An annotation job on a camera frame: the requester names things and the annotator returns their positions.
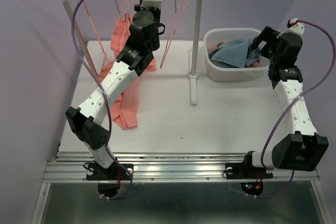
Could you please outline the coral orange garment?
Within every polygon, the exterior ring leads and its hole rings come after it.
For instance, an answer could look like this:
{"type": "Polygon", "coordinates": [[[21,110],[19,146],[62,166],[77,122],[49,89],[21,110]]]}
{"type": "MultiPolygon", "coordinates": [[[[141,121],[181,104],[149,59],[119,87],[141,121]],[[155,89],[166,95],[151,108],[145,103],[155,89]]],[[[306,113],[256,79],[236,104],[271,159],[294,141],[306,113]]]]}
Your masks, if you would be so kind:
{"type": "Polygon", "coordinates": [[[109,121],[117,119],[116,123],[124,130],[137,126],[138,79],[152,62],[155,62],[153,51],[135,48],[128,40],[125,42],[100,82],[103,89],[97,90],[99,101],[96,103],[95,123],[102,124],[107,115],[109,121]]]}

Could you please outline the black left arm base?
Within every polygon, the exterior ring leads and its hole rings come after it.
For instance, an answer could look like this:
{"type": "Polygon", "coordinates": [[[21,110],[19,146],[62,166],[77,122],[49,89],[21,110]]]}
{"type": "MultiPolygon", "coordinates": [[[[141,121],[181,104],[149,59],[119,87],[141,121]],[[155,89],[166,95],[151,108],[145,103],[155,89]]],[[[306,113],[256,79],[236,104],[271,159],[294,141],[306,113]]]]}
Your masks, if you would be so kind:
{"type": "Polygon", "coordinates": [[[109,168],[103,168],[96,162],[85,162],[86,180],[97,182],[97,192],[105,200],[122,198],[133,183],[133,164],[124,164],[125,170],[113,163],[109,168]]]}

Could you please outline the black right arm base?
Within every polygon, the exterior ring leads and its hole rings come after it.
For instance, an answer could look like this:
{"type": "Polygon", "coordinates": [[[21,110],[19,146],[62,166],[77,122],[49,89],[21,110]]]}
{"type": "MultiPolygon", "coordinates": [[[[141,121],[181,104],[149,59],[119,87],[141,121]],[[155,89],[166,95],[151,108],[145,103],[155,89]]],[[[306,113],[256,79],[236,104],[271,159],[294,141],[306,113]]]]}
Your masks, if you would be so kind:
{"type": "Polygon", "coordinates": [[[244,156],[241,163],[226,163],[223,177],[231,180],[242,179],[240,186],[248,196],[260,196],[264,189],[264,179],[273,178],[272,173],[267,173],[265,168],[252,165],[252,154],[244,156]]]}

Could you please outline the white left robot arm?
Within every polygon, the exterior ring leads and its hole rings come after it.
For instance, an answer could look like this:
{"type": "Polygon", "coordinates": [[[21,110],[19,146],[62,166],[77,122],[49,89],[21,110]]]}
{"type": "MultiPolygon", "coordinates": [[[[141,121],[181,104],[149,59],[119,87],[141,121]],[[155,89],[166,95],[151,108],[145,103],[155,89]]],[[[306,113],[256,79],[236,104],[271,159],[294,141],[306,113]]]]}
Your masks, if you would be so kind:
{"type": "Polygon", "coordinates": [[[77,108],[69,107],[66,118],[72,132],[89,149],[106,179],[117,172],[115,156],[108,147],[111,131],[102,127],[106,114],[121,93],[132,84],[153,61],[160,47],[161,4],[142,2],[129,27],[130,36],[102,82],[77,108]]]}

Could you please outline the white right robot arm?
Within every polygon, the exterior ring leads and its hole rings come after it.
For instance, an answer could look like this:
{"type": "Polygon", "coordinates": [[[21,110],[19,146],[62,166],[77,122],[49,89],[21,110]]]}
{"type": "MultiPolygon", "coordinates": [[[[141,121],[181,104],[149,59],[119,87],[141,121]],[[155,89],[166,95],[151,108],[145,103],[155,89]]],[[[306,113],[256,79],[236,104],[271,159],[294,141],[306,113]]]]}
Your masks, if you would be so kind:
{"type": "Polygon", "coordinates": [[[292,19],[287,27],[280,33],[267,26],[249,46],[249,50],[255,50],[261,42],[265,43],[260,54],[269,59],[268,77],[282,114],[262,151],[245,155],[241,170],[248,177],[258,174],[261,168],[311,172],[329,146],[328,139],[319,135],[311,121],[302,73],[296,66],[303,44],[304,22],[292,19]]]}

